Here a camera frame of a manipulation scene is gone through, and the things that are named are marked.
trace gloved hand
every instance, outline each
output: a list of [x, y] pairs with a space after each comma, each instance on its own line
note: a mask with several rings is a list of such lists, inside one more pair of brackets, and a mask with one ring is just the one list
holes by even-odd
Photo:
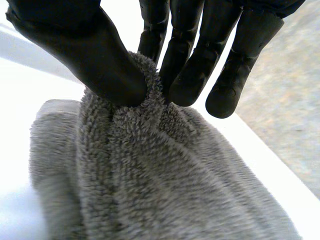
[[[159, 74], [168, 101], [183, 107], [199, 97], [239, 20], [227, 61], [205, 104], [212, 116], [223, 119], [235, 111], [259, 54], [283, 26], [279, 16], [292, 14], [305, 0], [139, 1], [144, 32], [138, 51], [156, 63], [171, 11], [173, 31]], [[199, 41], [190, 57], [202, 12]]]
[[144, 74], [100, 0], [7, 0], [7, 19], [100, 97], [121, 106], [146, 97]]

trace gray floor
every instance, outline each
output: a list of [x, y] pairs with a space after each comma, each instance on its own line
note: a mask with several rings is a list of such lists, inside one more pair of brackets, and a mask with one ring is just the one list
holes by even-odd
[[261, 53], [236, 113], [320, 199], [320, 4], [307, 0]]

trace fingertip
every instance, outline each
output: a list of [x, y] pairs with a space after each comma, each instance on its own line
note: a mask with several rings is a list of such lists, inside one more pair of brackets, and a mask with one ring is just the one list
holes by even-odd
[[230, 117], [235, 112], [237, 106], [234, 101], [228, 99], [230, 95], [211, 92], [205, 101], [205, 109], [211, 116], [218, 119]]

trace white surface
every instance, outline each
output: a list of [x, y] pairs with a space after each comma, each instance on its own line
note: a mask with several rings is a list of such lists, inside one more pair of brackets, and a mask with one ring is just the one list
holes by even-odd
[[[117, 10], [123, 9], [123, 4], [126, 4], [128, 11], [122, 10], [122, 14], [119, 14]], [[102, 1], [102, 7], [116, 25], [126, 48], [136, 52], [143, 30], [138, 0]], [[2, 1], [0, 11], [4, 13], [6, 9], [7, 4]], [[4, 24], [12, 28], [7, 21], [4, 21]], [[169, 25], [168, 35], [171, 31], [172, 27]], [[158, 67], [161, 66], [169, 38], [167, 36], [164, 43]], [[237, 149], [246, 164], [288, 212], [304, 239], [319, 240], [320, 201], [236, 114], [221, 120], [209, 116], [205, 111], [204, 101], [226, 57], [225, 52], [207, 87], [193, 107], [217, 127]], [[51, 60], [44, 60], [40, 69], [46, 69], [43, 66], [51, 64]], [[44, 240], [45, 222], [37, 196], [28, 179], [29, 128], [45, 101], [80, 100], [84, 87], [70, 80], [0, 58], [0, 88], [0, 240]]]

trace pinched fabric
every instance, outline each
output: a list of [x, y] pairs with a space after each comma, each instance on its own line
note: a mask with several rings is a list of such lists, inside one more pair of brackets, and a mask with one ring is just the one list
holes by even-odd
[[224, 136], [164, 104], [156, 65], [130, 54], [148, 88], [140, 106], [86, 89], [81, 102], [47, 101], [32, 125], [29, 170], [50, 239], [301, 239]]

